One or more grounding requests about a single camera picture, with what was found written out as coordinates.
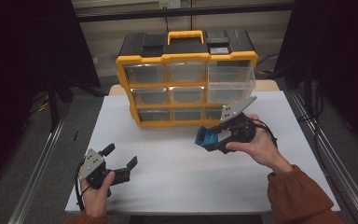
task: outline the brown sleeve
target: brown sleeve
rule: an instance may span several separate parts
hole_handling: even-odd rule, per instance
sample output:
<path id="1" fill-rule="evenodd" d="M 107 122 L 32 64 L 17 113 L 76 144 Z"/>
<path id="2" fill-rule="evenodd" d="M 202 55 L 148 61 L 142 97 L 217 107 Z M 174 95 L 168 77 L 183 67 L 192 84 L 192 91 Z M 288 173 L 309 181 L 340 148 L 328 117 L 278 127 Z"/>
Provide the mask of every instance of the brown sleeve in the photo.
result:
<path id="1" fill-rule="evenodd" d="M 333 202 L 309 176 L 293 166 L 284 175 L 268 175 L 268 198 L 275 223 L 342 223 Z"/>
<path id="2" fill-rule="evenodd" d="M 107 224 L 107 218 L 90 217 L 83 211 L 77 217 L 67 219 L 64 224 Z"/>

